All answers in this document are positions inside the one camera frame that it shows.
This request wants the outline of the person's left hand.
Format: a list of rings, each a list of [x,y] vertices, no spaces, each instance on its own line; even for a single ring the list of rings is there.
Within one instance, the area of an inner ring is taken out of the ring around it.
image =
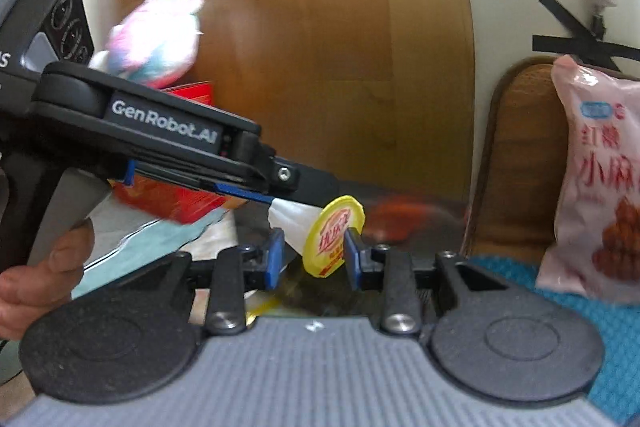
[[[87,219],[61,236],[38,265],[1,273],[2,339],[20,340],[32,323],[70,301],[93,246],[93,225]]]

